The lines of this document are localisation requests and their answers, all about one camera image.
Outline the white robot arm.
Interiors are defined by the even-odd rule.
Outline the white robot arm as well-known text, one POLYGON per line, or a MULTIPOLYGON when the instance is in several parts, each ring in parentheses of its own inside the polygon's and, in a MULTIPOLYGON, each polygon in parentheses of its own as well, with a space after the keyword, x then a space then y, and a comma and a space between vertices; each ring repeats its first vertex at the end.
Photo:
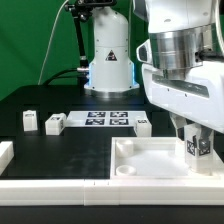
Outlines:
POLYGON ((135 0, 149 39, 137 48, 149 101, 197 123, 187 152, 204 156, 224 133, 224 41, 220 0, 135 0))

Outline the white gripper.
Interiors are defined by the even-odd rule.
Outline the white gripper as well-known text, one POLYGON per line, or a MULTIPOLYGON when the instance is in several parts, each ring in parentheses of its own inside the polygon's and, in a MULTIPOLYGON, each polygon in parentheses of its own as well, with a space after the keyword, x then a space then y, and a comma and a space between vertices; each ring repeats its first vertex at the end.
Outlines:
POLYGON ((198 151, 200 156, 209 155, 213 130, 224 133, 224 63, 192 68, 185 80, 165 79, 160 70, 149 64, 142 65, 142 75, 148 100, 170 112, 179 139, 184 138, 187 119, 203 125, 198 151))

